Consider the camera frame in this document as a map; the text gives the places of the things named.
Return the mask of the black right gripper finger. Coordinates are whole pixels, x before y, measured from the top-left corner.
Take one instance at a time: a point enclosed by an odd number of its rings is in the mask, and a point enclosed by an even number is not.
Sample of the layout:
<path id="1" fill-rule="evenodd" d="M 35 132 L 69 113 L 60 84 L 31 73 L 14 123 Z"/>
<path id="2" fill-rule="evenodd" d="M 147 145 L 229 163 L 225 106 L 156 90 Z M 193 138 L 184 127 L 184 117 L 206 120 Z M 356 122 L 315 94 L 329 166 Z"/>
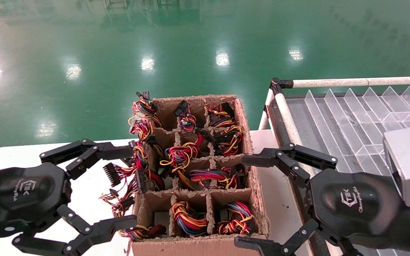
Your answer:
<path id="1" fill-rule="evenodd" d="M 280 244 L 273 240 L 257 239 L 247 236 L 234 238 L 234 245 L 238 248 L 257 251 L 260 256 L 295 256 L 296 251 L 309 240 L 315 233 L 321 235 L 326 241 L 341 249 L 343 256 L 361 256 L 350 240 L 343 237 L 334 237 L 323 223 L 316 219 L 308 220 L 287 242 Z"/>

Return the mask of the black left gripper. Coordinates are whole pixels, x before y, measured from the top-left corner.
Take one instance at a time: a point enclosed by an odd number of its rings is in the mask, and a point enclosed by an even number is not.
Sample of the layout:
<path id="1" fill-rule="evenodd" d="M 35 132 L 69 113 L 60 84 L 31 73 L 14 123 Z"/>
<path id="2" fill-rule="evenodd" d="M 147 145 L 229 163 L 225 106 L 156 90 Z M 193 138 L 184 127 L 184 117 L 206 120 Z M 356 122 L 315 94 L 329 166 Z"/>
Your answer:
<path id="1" fill-rule="evenodd" d="M 76 180 L 101 159 L 132 156 L 132 147 L 114 146 L 82 139 L 40 154 L 36 167 L 9 167 L 0 170 L 0 238 L 20 232 L 12 244 L 21 252 L 41 256 L 82 256 L 92 246 L 110 242 L 116 232 L 137 225 L 137 217 L 101 220 L 93 225 L 68 206 L 72 194 L 70 181 Z M 58 164 L 73 160 L 65 171 Z M 60 217 L 79 235 L 68 243 L 35 237 Z"/>

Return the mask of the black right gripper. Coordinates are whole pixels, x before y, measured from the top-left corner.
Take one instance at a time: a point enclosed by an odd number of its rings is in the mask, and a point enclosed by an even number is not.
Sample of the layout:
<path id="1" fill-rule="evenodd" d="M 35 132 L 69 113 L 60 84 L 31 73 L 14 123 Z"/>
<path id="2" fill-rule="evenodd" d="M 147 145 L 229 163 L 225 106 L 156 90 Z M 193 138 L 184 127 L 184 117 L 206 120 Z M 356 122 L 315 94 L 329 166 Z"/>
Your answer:
<path id="1" fill-rule="evenodd" d="M 389 176 L 339 173 L 337 158 L 289 143 L 243 154 L 245 166 L 277 167 L 294 184 L 310 185 L 314 214 L 335 236 L 362 246 L 389 246 L 389 230 L 405 204 Z M 313 177 L 300 167 L 322 170 Z"/>

